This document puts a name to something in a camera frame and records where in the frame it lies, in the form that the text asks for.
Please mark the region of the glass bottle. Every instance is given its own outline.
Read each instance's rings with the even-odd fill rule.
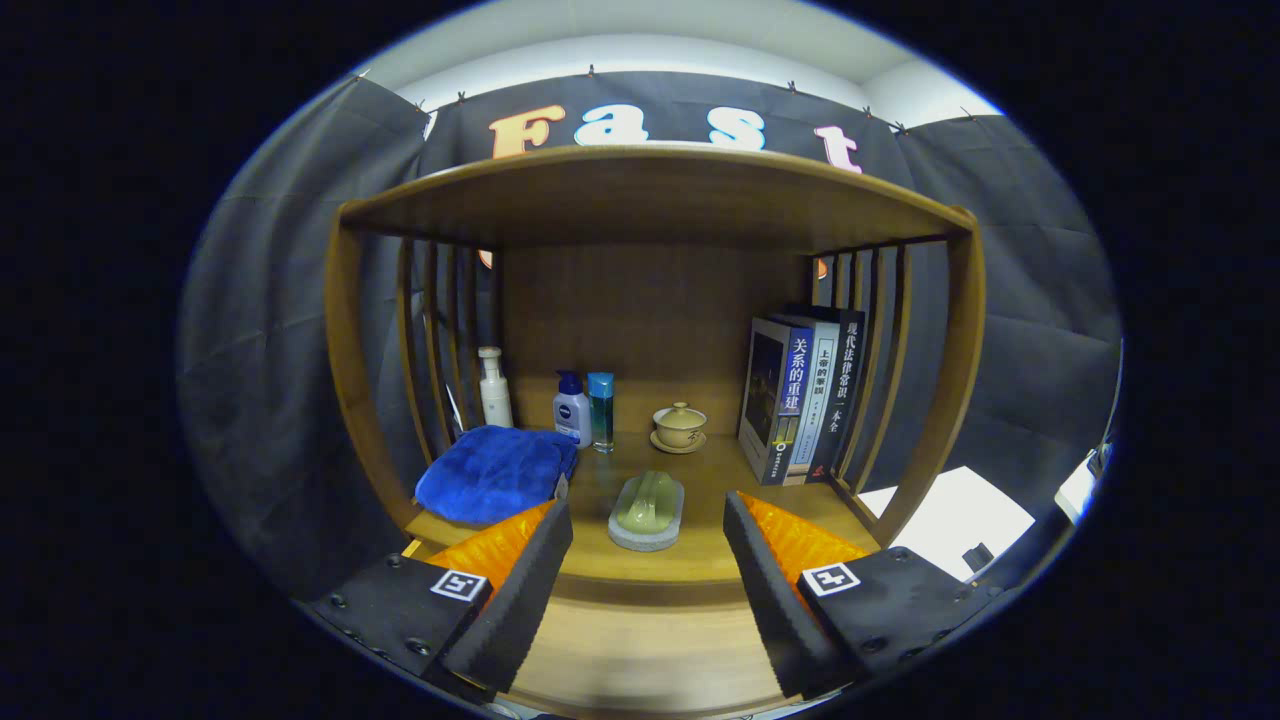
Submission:
[[[613,373],[588,373],[591,400],[591,447],[613,452]]]

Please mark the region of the wooden shelf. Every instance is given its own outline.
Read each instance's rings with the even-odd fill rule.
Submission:
[[[680,539],[658,552],[618,547],[607,529],[622,484],[645,470],[663,470],[685,486]],[[579,451],[568,493],[573,544],[561,566],[561,577],[570,582],[559,589],[564,594],[611,602],[662,597],[675,603],[696,605],[739,596],[741,579],[722,525],[724,493],[731,489],[795,512],[868,551],[879,550],[831,487],[760,487],[736,437],[710,436],[698,452],[669,455],[653,447],[646,433],[620,433],[616,450],[609,455]],[[479,528],[449,523],[424,510],[406,529],[422,541],[422,552],[434,552],[467,538]]]
[[[973,218],[824,163],[699,142],[556,147],[348,202],[356,231],[484,249],[637,243],[817,255],[954,237]]]

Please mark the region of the book spine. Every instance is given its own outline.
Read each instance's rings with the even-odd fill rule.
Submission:
[[[818,446],[814,450],[809,471],[805,474],[805,482],[824,482],[829,475],[840,471],[840,451],[845,445],[845,436],[852,425],[850,415],[855,407],[854,398],[858,396],[865,320],[867,315],[860,310],[849,310],[842,314],[836,357],[831,365],[831,400],[827,402]]]
[[[787,477],[791,450],[795,446],[796,430],[799,429],[812,348],[813,331],[791,328],[786,365],[783,365],[780,380],[782,387],[778,392],[778,421],[773,437],[769,438],[772,442],[769,443],[768,462],[764,465],[764,478],[760,479],[762,484],[780,486]]]
[[[838,328],[836,323],[822,323],[813,333],[809,387],[805,391],[804,415],[800,420],[795,452],[791,455],[791,471],[796,475],[808,475],[817,451],[829,396],[832,364],[836,361],[840,342]]]

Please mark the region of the blue cap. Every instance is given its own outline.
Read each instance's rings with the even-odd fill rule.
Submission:
[[[591,397],[613,397],[613,373],[588,373],[586,384]]]
[[[582,395],[582,383],[573,370],[556,370],[561,374],[561,392],[564,395]]]

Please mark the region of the soap dish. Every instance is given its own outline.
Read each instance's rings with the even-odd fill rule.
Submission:
[[[635,486],[640,484],[643,477],[635,477],[622,484],[622,492],[618,493],[618,498],[613,502],[613,509],[609,511],[609,539],[620,547],[627,550],[634,550],[636,552],[657,552],[659,550],[667,550],[668,547],[676,544],[676,539],[680,536],[680,518],[685,510],[685,486],[680,484],[680,480],[672,478],[676,483],[676,511],[671,519],[671,523],[660,533],[653,534],[639,534],[632,533],[618,524],[618,510],[622,507],[622,498],[634,496],[628,492]]]

